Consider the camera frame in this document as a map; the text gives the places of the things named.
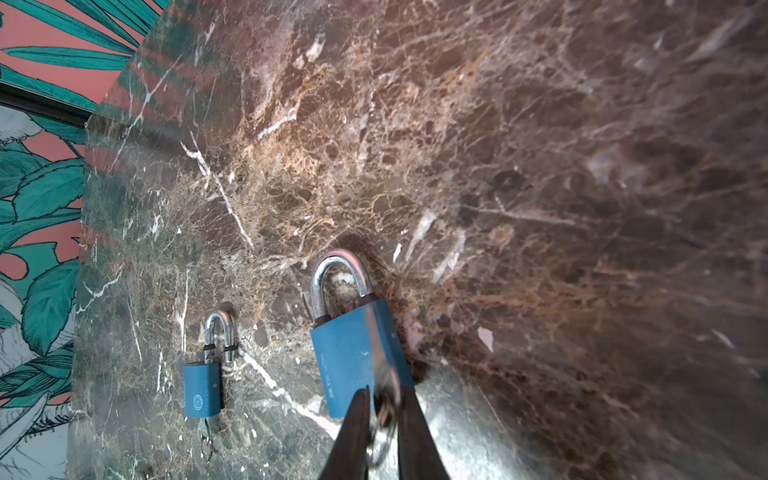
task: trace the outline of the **padlock shackle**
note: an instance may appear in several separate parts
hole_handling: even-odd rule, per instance
[[[225,347],[231,347],[235,344],[235,329],[234,325],[232,324],[232,319],[229,315],[227,315],[225,312],[221,310],[216,310],[212,312],[208,318],[205,320],[205,344],[206,345],[213,345],[214,344],[214,327],[216,326],[216,321],[221,322],[221,329],[224,331],[224,346]],[[211,350],[205,350],[205,363],[209,363],[210,361],[213,361],[214,359],[214,351]],[[232,363],[235,360],[235,352],[233,349],[224,349],[224,361],[227,363]]]
[[[326,278],[328,269],[336,263],[341,263],[350,271],[357,286],[357,293],[361,298],[373,293],[371,280],[368,278],[368,273],[365,267],[362,266],[360,259],[357,258],[357,255],[343,248],[331,250],[317,263],[310,281],[310,301],[315,319],[328,315],[326,299],[323,295],[323,281]]]

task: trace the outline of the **blue padlock body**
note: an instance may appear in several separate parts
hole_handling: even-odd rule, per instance
[[[218,415],[221,411],[219,363],[184,366],[184,414],[193,419]]]
[[[312,330],[328,411],[334,419],[346,415],[355,392],[366,386],[373,392],[371,339],[366,324],[369,314],[376,318],[384,355],[395,366],[400,384],[413,386],[389,305],[384,299],[367,303]]]

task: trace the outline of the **black trim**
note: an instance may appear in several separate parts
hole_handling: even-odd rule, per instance
[[[85,127],[85,122],[88,121],[92,113],[42,95],[33,94],[2,81],[0,81],[0,105],[75,127]]]

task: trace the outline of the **small blue padlock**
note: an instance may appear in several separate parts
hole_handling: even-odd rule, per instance
[[[221,322],[224,331],[224,360],[231,363],[237,345],[230,316],[224,311],[211,313],[205,321],[203,362],[184,366],[184,414],[194,419],[205,419],[221,411],[221,377],[219,363],[214,361],[214,327]]]
[[[341,263],[352,273],[360,298],[356,309],[331,319],[323,298],[323,281],[335,263]],[[366,319],[375,320],[384,357],[394,366],[399,384],[413,387],[389,305],[372,292],[368,274],[354,253],[343,249],[328,252],[315,266],[310,297],[315,315],[312,343],[331,417],[346,415],[358,390],[369,386],[373,391],[371,336]]]

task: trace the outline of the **padlock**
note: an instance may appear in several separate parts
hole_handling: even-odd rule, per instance
[[[360,298],[357,308],[331,319],[323,298],[323,281],[335,263],[341,263],[352,273]],[[312,344],[331,417],[343,417],[358,390],[369,386],[373,391],[369,319],[375,324],[384,357],[395,367],[399,384],[413,387],[389,305],[372,292],[368,273],[354,253],[343,249],[328,252],[315,266],[310,297],[315,316]]]
[[[224,331],[224,361],[234,360],[237,345],[230,316],[224,311],[211,313],[205,321],[203,362],[184,366],[184,414],[194,419],[206,419],[221,411],[221,377],[219,363],[214,360],[214,327],[221,322]]]

